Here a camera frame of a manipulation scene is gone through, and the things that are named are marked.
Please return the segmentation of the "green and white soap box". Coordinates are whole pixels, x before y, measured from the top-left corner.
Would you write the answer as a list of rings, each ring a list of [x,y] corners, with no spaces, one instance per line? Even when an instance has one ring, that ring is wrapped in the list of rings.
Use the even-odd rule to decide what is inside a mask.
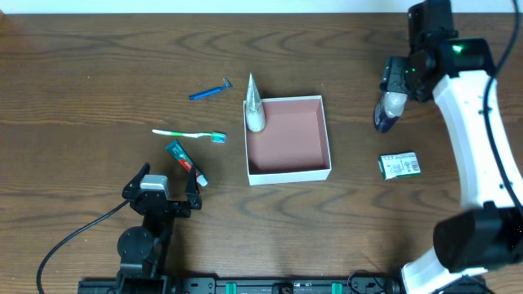
[[[378,166],[384,180],[419,176],[421,169],[415,152],[385,154],[378,158]]]

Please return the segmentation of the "clear and blue pump bottle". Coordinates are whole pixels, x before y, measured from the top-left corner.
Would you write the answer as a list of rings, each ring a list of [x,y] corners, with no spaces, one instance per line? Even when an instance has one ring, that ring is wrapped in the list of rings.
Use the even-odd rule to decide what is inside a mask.
[[[373,121],[375,129],[381,133],[388,132],[404,112],[407,95],[397,92],[385,92],[377,103]]]

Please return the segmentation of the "green and red toothpaste tube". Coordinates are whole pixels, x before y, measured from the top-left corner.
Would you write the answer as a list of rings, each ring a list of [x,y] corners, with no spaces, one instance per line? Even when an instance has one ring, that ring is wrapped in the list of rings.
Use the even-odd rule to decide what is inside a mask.
[[[188,172],[192,167],[196,171],[196,180],[202,187],[208,186],[207,177],[202,173],[199,167],[193,162],[189,154],[183,149],[178,140],[174,140],[172,143],[165,147],[167,152],[171,154]]]

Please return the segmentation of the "green and white toothbrush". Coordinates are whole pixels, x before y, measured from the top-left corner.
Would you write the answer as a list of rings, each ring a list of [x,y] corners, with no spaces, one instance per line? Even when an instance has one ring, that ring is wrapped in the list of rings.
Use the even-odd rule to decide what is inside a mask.
[[[224,144],[226,142],[227,135],[220,132],[178,132],[178,131],[166,131],[153,129],[152,132],[156,135],[161,136],[176,136],[176,137],[186,137],[186,138],[200,138],[200,137],[209,137],[211,142]]]

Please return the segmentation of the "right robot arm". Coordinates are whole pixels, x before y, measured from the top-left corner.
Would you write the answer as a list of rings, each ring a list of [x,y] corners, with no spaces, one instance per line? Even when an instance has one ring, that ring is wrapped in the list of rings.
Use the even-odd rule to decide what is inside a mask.
[[[469,289],[478,274],[522,260],[522,177],[498,109],[496,67],[482,38],[424,33],[387,60],[374,125],[389,131],[407,100],[442,113],[461,186],[462,212],[438,223],[432,248],[403,266],[395,293]]]

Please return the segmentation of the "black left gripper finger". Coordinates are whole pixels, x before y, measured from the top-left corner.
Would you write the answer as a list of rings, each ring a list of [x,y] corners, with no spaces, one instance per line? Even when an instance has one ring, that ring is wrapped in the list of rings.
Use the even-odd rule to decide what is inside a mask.
[[[193,165],[189,171],[189,178],[186,183],[185,196],[191,209],[201,210],[203,200],[199,192],[199,184],[197,181],[198,177],[196,175],[196,172],[197,168],[195,165]]]
[[[145,163],[140,171],[124,186],[122,197],[126,200],[135,200],[141,194],[141,181],[150,173],[150,164]]]

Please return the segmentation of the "white Pantene tube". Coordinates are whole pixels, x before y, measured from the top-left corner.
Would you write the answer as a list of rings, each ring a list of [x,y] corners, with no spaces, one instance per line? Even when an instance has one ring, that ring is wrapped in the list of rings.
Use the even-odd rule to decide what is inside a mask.
[[[266,126],[266,117],[253,74],[249,74],[246,95],[245,118],[249,131],[261,132]]]

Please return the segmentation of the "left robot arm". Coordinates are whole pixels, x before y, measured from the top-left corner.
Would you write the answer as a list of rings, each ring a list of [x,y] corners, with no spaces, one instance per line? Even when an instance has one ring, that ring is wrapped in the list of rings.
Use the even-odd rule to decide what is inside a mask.
[[[196,168],[190,169],[185,201],[170,200],[168,195],[168,178],[151,175],[148,163],[123,188],[123,198],[143,221],[118,239],[117,293],[183,292],[181,279],[167,274],[165,265],[175,219],[189,218],[202,208]]]

